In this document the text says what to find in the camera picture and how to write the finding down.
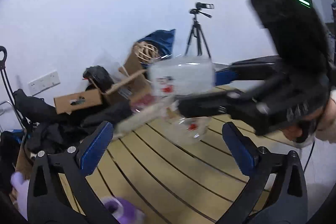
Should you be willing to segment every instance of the silver bolt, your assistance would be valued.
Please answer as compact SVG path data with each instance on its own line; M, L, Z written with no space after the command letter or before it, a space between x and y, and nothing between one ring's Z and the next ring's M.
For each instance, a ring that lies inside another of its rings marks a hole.
M67 151L68 151L68 153L73 153L73 152L76 151L76 147L70 146Z
M220 106L220 107L218 108L218 112L221 112L221 113L226 114L226 108L223 107L223 106Z
M269 107L265 103L259 103L257 104L257 110L262 114L268 114Z
M288 154L292 156L293 158L296 158L298 156L294 150L289 151Z
M232 99L237 99L237 98L240 97L240 94L237 93L237 92L229 92L229 93L227 94L227 96L230 97L230 98L232 98Z
M43 157L44 154L45 154L45 152L44 152L43 150L41 150L40 152L37 153L37 155L38 155L39 157Z
M260 147L259 147L259 151L260 151L260 153L262 153L262 154L266 154L266 153L267 153L267 148L266 148L265 146L260 146Z

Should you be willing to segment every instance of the wooden table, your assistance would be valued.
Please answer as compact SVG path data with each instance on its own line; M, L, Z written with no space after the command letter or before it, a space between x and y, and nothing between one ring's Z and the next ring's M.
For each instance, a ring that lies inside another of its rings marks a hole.
M112 142L86 179L99 198L114 195L132 202L145 213L146 223L216 222L248 180L222 140L221 128L228 121L228 115L212 117L203 140L180 146L169 141L162 121L152 121ZM247 124L233 122L257 146L276 153L296 150L281 132L257 137ZM64 175L61 180L71 205L83 213ZM254 210L262 208L268 194L269 187Z

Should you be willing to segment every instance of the wicker ball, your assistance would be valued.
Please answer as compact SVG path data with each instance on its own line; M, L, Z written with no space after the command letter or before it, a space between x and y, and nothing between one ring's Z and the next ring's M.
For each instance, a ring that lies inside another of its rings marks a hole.
M139 58L139 61L145 64L150 64L154 59L159 57L159 50L157 47L146 41L141 41L135 44L134 53Z

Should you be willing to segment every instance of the human hand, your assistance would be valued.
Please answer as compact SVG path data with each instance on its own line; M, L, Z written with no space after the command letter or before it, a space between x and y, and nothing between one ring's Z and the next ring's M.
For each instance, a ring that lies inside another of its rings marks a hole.
M322 114L322 112L323 112L323 107L320 107L315 112L304 117L303 120L305 121L313 120L319 117ZM332 122L335 119L336 119L336 103L334 100L329 99L327 106L325 108L323 117L321 117L321 120L319 122L318 129L323 130L327 128L329 125L332 124ZM282 129L282 132L285 135L285 137L290 141L294 141L296 138L302 135L302 129L299 128L298 125L292 125L292 126L286 127Z

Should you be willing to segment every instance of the cardboard box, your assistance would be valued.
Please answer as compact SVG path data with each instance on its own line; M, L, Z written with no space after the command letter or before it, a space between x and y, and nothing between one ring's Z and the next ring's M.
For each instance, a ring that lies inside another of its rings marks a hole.
M112 85L106 92L100 92L109 104L113 105L127 99L132 104L151 93L151 85L143 75L146 70L142 69L139 59L133 51L128 56L124 66L119 68L119 71L127 77Z
M101 105L100 91L97 89L54 98L57 114Z

